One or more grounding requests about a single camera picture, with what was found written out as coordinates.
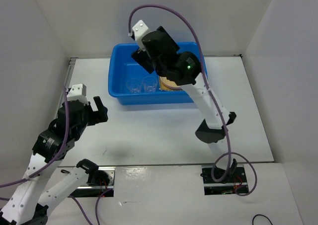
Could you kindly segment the yellow plastic plate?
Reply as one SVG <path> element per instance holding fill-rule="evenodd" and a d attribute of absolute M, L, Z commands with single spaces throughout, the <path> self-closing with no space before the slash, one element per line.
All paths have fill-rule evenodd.
<path fill-rule="evenodd" d="M 160 81 L 163 83 L 164 86 L 170 89 L 180 89 L 180 86 L 178 86 L 175 82 L 168 80 L 166 77 L 160 76 Z"/>

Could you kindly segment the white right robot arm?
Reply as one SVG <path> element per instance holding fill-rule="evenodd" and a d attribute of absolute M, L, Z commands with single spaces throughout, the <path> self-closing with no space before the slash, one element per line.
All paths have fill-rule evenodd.
<path fill-rule="evenodd" d="M 140 20 L 129 35 L 139 47 L 131 54 L 132 59 L 148 73 L 155 72 L 174 82 L 202 113 L 204 120 L 195 132 L 196 137 L 207 144 L 224 139 L 224 126 L 232 124 L 236 114 L 224 108 L 205 84 L 206 74 L 197 56 L 189 51 L 179 52 L 180 47 L 161 26 L 150 30 Z"/>

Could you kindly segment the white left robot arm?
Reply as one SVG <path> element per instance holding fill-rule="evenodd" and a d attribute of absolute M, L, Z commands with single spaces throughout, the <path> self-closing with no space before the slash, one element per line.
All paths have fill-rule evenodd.
<path fill-rule="evenodd" d="M 69 100 L 58 110 L 57 118 L 39 134 L 30 163 L 14 194 L 0 210 L 2 225 L 44 225 L 52 211 L 79 186 L 101 180 L 94 162 L 80 160 L 55 186 L 46 185 L 66 154 L 74 147 L 88 126 L 107 122 L 108 109 L 100 97 L 94 97 L 97 110 L 90 103 Z"/>

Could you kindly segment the woven bamboo mat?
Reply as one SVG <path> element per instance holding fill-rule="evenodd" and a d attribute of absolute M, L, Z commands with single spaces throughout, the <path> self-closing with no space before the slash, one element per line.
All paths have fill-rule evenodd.
<path fill-rule="evenodd" d="M 159 76 L 159 88 L 162 91 L 182 91 L 180 86 L 178 86 L 175 82 L 161 76 Z"/>

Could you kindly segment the pink plastic plate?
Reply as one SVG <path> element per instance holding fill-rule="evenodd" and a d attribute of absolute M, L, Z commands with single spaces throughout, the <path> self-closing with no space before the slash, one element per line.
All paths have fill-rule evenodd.
<path fill-rule="evenodd" d="M 160 83 L 161 89 L 166 91 L 180 91 L 180 86 L 176 85 L 174 82 L 170 84 L 165 84 L 164 82 Z"/>

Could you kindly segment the clear plastic cup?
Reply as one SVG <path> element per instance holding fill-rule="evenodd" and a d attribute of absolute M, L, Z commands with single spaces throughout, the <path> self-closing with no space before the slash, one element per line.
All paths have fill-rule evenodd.
<path fill-rule="evenodd" d="M 155 92 L 158 80 L 155 76 L 146 76 L 142 80 L 144 92 Z"/>
<path fill-rule="evenodd" d="M 130 93 L 140 93 L 142 91 L 142 81 L 139 78 L 131 78 L 126 82 L 126 87 Z"/>

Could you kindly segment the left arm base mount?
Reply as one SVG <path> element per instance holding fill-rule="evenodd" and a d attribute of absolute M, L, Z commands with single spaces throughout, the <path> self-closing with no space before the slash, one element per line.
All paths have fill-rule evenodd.
<path fill-rule="evenodd" d="M 115 167 L 100 167 L 99 172 L 90 176 L 88 181 L 79 186 L 71 195 L 75 198 L 97 198 L 108 190 L 103 197 L 113 197 Z"/>

